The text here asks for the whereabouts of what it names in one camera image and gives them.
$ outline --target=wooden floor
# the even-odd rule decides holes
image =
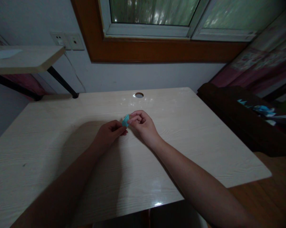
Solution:
[[[229,190],[264,228],[286,228],[286,157],[270,158],[260,152],[255,155],[273,176]]]

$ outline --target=electrical outlet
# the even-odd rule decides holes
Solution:
[[[54,43],[58,46],[64,46],[65,50],[71,50],[70,44],[62,32],[50,32]]]
[[[84,50],[80,35],[78,33],[65,33],[72,50]]]

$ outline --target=white wall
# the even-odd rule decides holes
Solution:
[[[70,0],[0,0],[0,35],[10,45],[54,45],[50,31],[81,33]],[[67,55],[87,92],[181,86],[196,92],[224,66],[212,63],[92,64],[86,50],[67,51]],[[65,56],[54,68],[75,91],[84,92]],[[47,72],[40,76],[57,93],[67,93]]]
[[[0,84],[0,136],[28,103],[23,95]]]

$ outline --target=window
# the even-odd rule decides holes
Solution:
[[[105,37],[251,41],[286,0],[100,0]]]
[[[286,7],[286,0],[71,2],[91,62],[227,63]]]

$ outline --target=desk surface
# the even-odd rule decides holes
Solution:
[[[134,94],[142,92],[143,98]],[[45,96],[0,138],[0,227],[10,226],[92,142],[99,127],[145,110],[159,134],[232,187],[270,171],[190,88]],[[155,155],[130,128],[97,163],[73,226],[182,200]]]
[[[44,72],[65,52],[62,46],[0,46],[1,50],[21,49],[16,55],[0,59],[0,74]]]

